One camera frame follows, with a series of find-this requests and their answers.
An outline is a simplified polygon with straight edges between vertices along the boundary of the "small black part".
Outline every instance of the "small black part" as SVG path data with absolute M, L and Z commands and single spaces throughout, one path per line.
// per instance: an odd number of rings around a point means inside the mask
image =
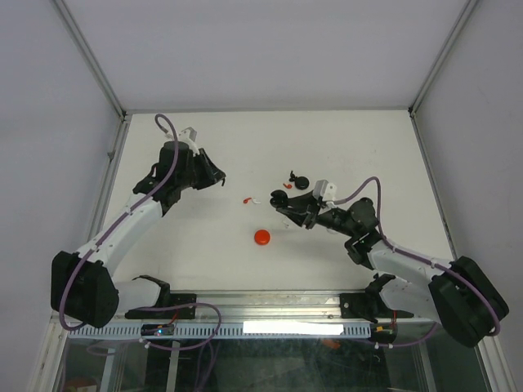
M 78 253 L 58 253 L 51 267 L 51 307 L 59 311 L 65 285 L 80 262 Z M 118 290 L 109 271 L 97 261 L 86 261 L 74 280 L 67 300 L 65 314 L 93 327 L 104 327 L 118 308 Z
M 369 341 L 372 341 L 373 343 L 382 343 L 384 345 L 394 343 L 394 341 L 398 337 L 397 329 L 390 329 L 389 327 L 384 327 L 382 331 L 378 331 L 378 327 L 378 325 L 374 325 L 370 328 Z
M 160 291 L 160 298 L 162 305 L 160 307 L 184 305 L 196 302 L 196 294 L 183 293 L 179 292 L 169 292 L 165 295 Z M 175 310 L 168 311 L 159 311 L 159 312 L 149 312 L 144 310 L 129 310 L 125 314 L 125 318 L 129 320 L 138 320 L 138 319 L 152 319 L 152 320 L 169 320 L 172 319 Z M 196 308 L 184 308 L 178 311 L 178 320 L 194 320 L 196 314 Z
M 459 257 L 451 263 L 450 269 L 481 292 L 500 320 L 507 316 L 507 303 L 474 260 Z M 441 325 L 457 342 L 475 347 L 494 327 L 492 316 L 480 299 L 457 279 L 443 273 L 435 276 L 428 287 Z
M 278 189 L 270 194 L 270 205 L 274 208 L 287 207 L 288 196 L 284 190 Z
M 369 235 L 363 238 L 356 236 L 346 241 L 345 249 L 355 264 L 362 265 L 369 270 L 374 270 L 370 264 L 369 252 L 372 250 L 372 247 L 381 240 L 382 236 L 380 233 L 373 229 Z
M 294 183 L 294 186 L 296 186 L 299 190 L 305 190 L 309 187 L 309 179 L 304 176 L 296 176 L 294 174 L 294 171 L 291 171 L 290 177 L 288 178 L 290 182 Z
M 379 295 L 371 295 L 367 292 L 340 294 L 340 310 L 342 319 L 358 318 L 369 320 L 371 323 L 377 323 L 377 319 L 392 319 L 392 316 L 394 316 L 393 310 L 387 308 Z M 397 310 L 396 317 L 398 319 L 411 319 L 414 315 L 403 310 Z
M 374 280 L 365 288 L 365 292 L 368 294 L 379 294 L 383 286 L 394 279 L 396 279 L 396 276 L 391 274 L 383 274 L 382 276 L 375 274 Z
M 174 142 L 166 142 L 159 154 L 159 161 L 155 163 L 149 174 L 132 190 L 134 194 L 148 194 L 162 181 L 172 166 L 174 159 Z M 226 174 L 211 161 L 204 149 L 194 155 L 186 143 L 178 145 L 178 159 L 174 172 L 161 189 L 153 195 L 153 200 L 160 202 L 162 213 L 169 209 L 181 198 L 181 191 L 187 188 L 204 189 L 221 182 L 225 184 Z
M 144 324 L 141 326 L 140 334 L 142 336 L 154 336 L 155 334 L 158 334 L 158 336 L 174 335 L 174 324 L 164 324 L 161 328 L 159 328 L 159 325 L 161 324 Z

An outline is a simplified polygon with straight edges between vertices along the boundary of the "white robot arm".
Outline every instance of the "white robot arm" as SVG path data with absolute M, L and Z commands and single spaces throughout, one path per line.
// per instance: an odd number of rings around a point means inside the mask
M 378 184 L 378 216 L 370 198 L 347 209 L 336 207 L 353 199 L 369 180 Z M 376 177 L 365 181 L 345 201 L 335 201 L 336 185 L 318 181 L 308 194 L 289 198 L 283 190 L 271 194 L 270 204 L 296 225 L 322 225 L 345 234 L 345 248 L 357 264 L 375 271 L 364 294 L 355 294 L 349 308 L 374 323 L 391 310 L 404 310 L 439 323 L 463 345 L 473 347 L 508 314 L 508 307 L 475 261 L 424 256 L 399 247 L 385 237 L 379 223 L 381 186 Z
M 130 282 L 113 283 L 112 276 L 138 238 L 180 200 L 183 189 L 204 189 L 220 181 L 225 183 L 226 174 L 196 145 L 194 129 L 185 129 L 177 139 L 177 152 L 173 141 L 165 143 L 159 161 L 136 185 L 115 219 L 76 252 L 60 252 L 55 256 L 51 271 L 54 310 L 60 311 L 65 301 L 65 314 L 103 327 L 116 313 L 171 305 L 165 303 L 170 293 L 168 283 L 146 275 Z

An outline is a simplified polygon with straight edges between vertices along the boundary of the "red ball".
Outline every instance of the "red ball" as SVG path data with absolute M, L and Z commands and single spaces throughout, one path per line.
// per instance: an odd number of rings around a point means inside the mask
M 270 241 L 270 234 L 267 230 L 258 230 L 254 234 L 254 241 L 258 245 L 267 245 Z

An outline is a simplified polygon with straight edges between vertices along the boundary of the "glass panel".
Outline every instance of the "glass panel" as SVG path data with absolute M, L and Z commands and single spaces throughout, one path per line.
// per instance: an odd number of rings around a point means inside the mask
M 401 325 L 422 336 L 429 326 Z M 161 340 L 166 347 L 197 340 Z M 348 339 L 222 339 L 212 348 L 172 354 L 137 341 L 68 340 L 55 390 L 108 391 L 323 391 L 486 392 L 475 350 L 444 332 L 426 344 L 374 349 Z
M 437 390 L 488 392 L 479 351 L 469 349 L 441 331 L 427 343 Z

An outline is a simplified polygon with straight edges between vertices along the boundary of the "white table surface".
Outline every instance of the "white table surface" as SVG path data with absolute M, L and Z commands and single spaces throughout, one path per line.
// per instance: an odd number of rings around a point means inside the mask
M 385 233 L 433 256 L 449 244 L 406 111 L 168 114 L 178 131 L 193 127 L 199 147 L 227 174 L 226 186 L 185 190 L 181 201 L 126 255 L 114 280 L 149 274 L 187 290 L 359 289 L 372 273 L 355 265 L 347 237 L 317 226 L 288 229 L 269 204 L 294 170 L 338 187 L 338 198 L 369 176 L 383 187 Z M 153 114 L 132 117 L 107 219 L 157 162 L 166 139 Z M 289 196 L 306 191 L 291 189 Z M 376 201 L 374 185 L 362 193 Z M 262 204 L 243 204 L 254 197 Z M 258 229 L 268 245 L 253 241 Z

